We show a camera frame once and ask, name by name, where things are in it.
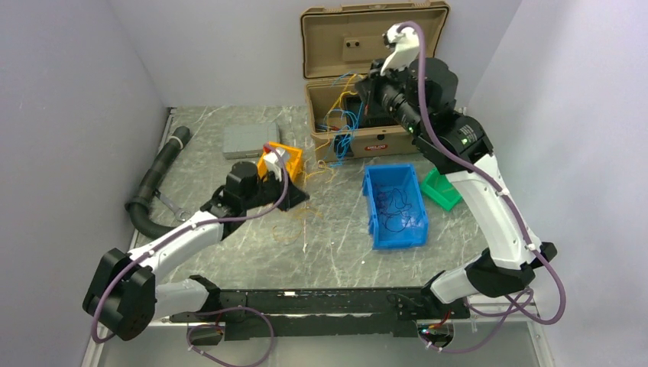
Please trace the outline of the green plastic bin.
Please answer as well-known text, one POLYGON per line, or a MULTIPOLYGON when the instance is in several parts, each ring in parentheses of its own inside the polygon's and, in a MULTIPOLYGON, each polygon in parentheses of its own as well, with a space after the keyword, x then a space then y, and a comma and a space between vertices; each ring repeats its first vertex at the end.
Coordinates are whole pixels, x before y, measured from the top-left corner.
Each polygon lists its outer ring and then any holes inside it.
POLYGON ((445 211, 452 210, 462 201, 462 195, 453 187, 449 180, 433 168, 420 184, 422 194, 445 211))

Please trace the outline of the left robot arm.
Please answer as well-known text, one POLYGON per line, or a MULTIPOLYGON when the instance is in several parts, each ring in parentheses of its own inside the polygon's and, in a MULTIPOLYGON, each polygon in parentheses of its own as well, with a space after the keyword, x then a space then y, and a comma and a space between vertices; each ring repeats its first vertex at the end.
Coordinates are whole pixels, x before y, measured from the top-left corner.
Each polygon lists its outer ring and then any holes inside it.
POLYGON ((309 194, 295 185, 285 168, 260 175, 253 163, 234 164, 225 183, 186 222, 131 252, 114 248, 102 256, 82 304, 92 316, 92 340, 109 340, 99 336, 99 326, 128 341, 153 320, 218 310, 220 289, 203 276, 166 284, 158 281, 198 252, 228 238, 252 219, 249 210, 287 211, 308 199, 309 194))

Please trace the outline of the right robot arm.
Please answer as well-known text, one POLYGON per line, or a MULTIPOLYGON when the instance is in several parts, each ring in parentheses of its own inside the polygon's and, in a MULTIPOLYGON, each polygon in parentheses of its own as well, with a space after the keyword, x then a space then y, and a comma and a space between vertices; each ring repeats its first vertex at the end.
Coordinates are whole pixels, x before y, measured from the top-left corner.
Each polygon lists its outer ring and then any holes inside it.
POLYGON ((474 118, 455 110, 458 77, 446 63, 413 61, 403 70, 382 72, 386 61, 371 62, 355 87, 369 114, 384 113, 413 137, 413 144, 459 192, 484 233, 488 247, 476 258, 443 271, 425 286, 438 304, 483 294, 499 297, 521 291, 535 269, 552 261, 557 249, 542 242, 513 211, 489 137, 474 118))

